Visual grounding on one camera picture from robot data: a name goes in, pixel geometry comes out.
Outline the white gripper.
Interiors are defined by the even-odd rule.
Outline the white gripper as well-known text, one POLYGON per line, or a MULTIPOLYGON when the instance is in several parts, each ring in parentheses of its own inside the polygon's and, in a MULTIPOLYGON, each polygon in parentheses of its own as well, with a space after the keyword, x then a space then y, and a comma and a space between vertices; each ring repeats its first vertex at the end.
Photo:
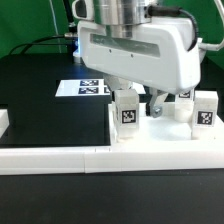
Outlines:
POLYGON ((109 74, 104 80, 111 91, 130 89, 131 81, 152 87, 153 118, 162 115, 168 93, 189 91, 200 81, 199 50, 188 19, 154 17, 133 27, 130 39, 112 38, 105 26, 81 21, 78 34, 85 65, 109 74))

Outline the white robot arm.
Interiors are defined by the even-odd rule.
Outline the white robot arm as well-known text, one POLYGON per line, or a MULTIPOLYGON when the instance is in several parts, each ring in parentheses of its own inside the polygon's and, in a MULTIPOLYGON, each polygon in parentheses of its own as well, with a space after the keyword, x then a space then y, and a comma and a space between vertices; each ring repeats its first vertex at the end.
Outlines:
POLYGON ((169 94, 200 82, 200 62, 224 48, 199 38, 195 18, 158 0, 75 0, 80 56, 94 70, 150 88, 147 112, 156 118, 169 94))

